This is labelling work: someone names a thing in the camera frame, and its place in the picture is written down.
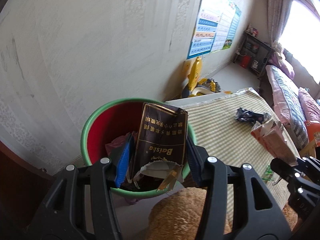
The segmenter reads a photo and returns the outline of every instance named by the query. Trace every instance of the window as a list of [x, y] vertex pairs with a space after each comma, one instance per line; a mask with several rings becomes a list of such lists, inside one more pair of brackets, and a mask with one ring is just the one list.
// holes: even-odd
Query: window
[[292, 2], [290, 15], [279, 43], [320, 82], [320, 20], [302, 3]]

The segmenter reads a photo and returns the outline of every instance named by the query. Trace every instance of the curtain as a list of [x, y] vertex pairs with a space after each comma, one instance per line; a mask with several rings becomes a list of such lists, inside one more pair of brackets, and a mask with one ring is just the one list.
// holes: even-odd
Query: curtain
[[268, 33], [270, 41], [278, 41], [287, 23], [293, 0], [268, 0]]

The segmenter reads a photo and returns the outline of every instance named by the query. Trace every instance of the silver screw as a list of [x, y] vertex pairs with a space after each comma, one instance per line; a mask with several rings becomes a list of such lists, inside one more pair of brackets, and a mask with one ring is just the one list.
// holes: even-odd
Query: silver screw
[[249, 163], [243, 164], [242, 167], [247, 171], [252, 169], [252, 166]]
[[208, 157], [208, 162], [209, 162], [209, 163], [216, 163], [217, 161], [218, 161], [217, 158], [214, 157], [214, 156], [209, 156], [209, 157]]
[[100, 160], [100, 162], [101, 162], [102, 164], [107, 164], [107, 163], [110, 162], [110, 159], [107, 158], [107, 157], [104, 157], [104, 158], [102, 158], [102, 159]]
[[67, 171], [73, 171], [75, 169], [75, 166], [72, 165], [72, 164], [69, 164], [67, 167], [66, 167], [66, 170]]

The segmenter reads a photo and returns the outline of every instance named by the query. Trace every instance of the trash bin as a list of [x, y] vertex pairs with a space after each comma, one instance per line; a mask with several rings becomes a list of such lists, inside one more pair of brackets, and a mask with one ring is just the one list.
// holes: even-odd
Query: trash bin
[[[144, 102], [162, 103], [144, 98], [124, 98], [111, 101], [93, 112], [81, 134], [81, 153], [86, 165], [92, 165], [107, 155], [105, 144], [128, 132], [139, 132]], [[188, 133], [196, 144], [196, 136], [190, 124], [188, 124]], [[183, 178], [189, 172], [190, 168], [186, 163], [182, 170]], [[136, 199], [151, 198], [166, 192], [166, 190], [132, 192], [119, 188], [111, 188], [111, 190], [117, 195]]]

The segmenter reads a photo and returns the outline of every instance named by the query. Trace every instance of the green rim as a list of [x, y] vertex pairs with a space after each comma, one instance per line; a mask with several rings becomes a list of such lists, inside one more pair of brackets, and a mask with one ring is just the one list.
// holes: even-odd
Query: green rim
[[[94, 122], [94, 120], [97, 119], [97, 117], [103, 113], [105, 110], [107, 110], [108, 108], [115, 106], [115, 105], [119, 105], [122, 103], [127, 103], [127, 102], [148, 102], [148, 103], [160, 103], [163, 104], [163, 102], [161, 101], [157, 101], [157, 100], [152, 100], [152, 99], [145, 99], [145, 98], [122, 98], [122, 99], [117, 99], [114, 101], [111, 101], [109, 103], [106, 103], [105, 105], [99, 107], [96, 111], [94, 111], [90, 117], [88, 118], [87, 122], [84, 124], [84, 127], [82, 129], [82, 133], [81, 133], [81, 154], [82, 154], [82, 158], [84, 159], [84, 163], [87, 166], [92, 165], [91, 160], [89, 158], [89, 153], [88, 153], [88, 149], [87, 149], [87, 138], [88, 138], [88, 134], [89, 134], [89, 130]], [[196, 144], [196, 135], [195, 132], [192, 128], [192, 126], [188, 123], [188, 134], [191, 136], [193, 142]], [[189, 164], [186, 163], [183, 167], [182, 170], [182, 176], [185, 179], [186, 176], [189, 174], [190, 172], [190, 168], [189, 168]], [[150, 190], [150, 191], [145, 191], [145, 192], [132, 192], [132, 191], [127, 191], [127, 190], [123, 190], [123, 189], [119, 189], [119, 188], [111, 188], [111, 190], [121, 196], [127, 197], [127, 198], [151, 198], [151, 197], [155, 197], [155, 196], [159, 196], [162, 195], [163, 193], [165, 193], [167, 190], [161, 190], [161, 191], [157, 191], [157, 190]]]

